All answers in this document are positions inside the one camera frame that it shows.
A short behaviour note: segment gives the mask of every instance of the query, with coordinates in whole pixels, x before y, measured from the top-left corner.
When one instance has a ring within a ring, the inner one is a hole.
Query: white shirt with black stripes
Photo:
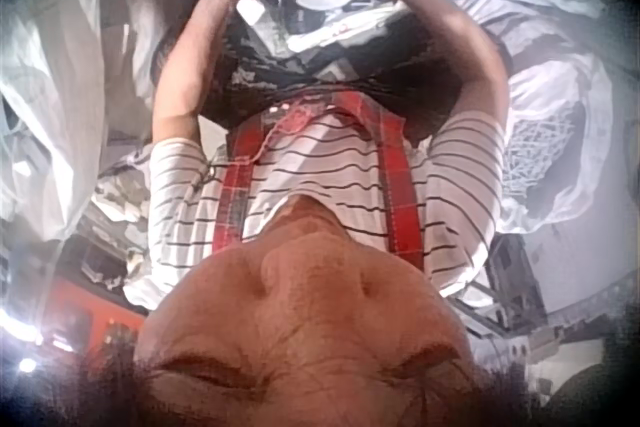
[[[304,131],[278,138],[254,168],[243,239],[258,235],[283,201],[314,197],[356,241],[387,250],[375,144],[353,121],[330,111]],[[428,151],[407,147],[431,282],[444,296],[463,288],[488,256],[500,214],[504,132],[490,116],[449,119]],[[130,301],[153,310],[188,270],[211,255],[224,160],[208,162],[185,139],[151,154],[151,263],[125,287]]]

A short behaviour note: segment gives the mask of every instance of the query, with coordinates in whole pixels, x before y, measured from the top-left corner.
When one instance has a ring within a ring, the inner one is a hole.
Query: sleeve
[[[160,301],[186,275],[163,263],[164,239],[171,234],[185,200],[208,171],[202,148],[187,139],[169,139],[158,143],[149,161],[149,258],[137,275],[127,280],[124,292],[137,305],[154,310]]]
[[[153,264],[162,263],[162,243],[175,224],[185,199],[206,175],[202,148],[187,139],[160,142],[151,152],[149,174],[149,254]]]
[[[489,255],[502,197],[504,131],[489,115],[451,118],[428,150],[425,265],[443,296],[461,290]]]

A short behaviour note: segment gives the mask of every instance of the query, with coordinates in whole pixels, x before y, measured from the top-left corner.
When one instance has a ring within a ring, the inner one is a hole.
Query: plaid vest
[[[253,167],[265,147],[279,135],[301,132],[310,121],[331,109],[354,118],[362,127],[363,135],[375,142],[388,250],[423,270],[423,239],[416,192],[404,150],[404,119],[358,92],[304,96],[290,106],[284,104],[254,115],[227,136],[230,164],[218,204],[213,251],[242,240]]]

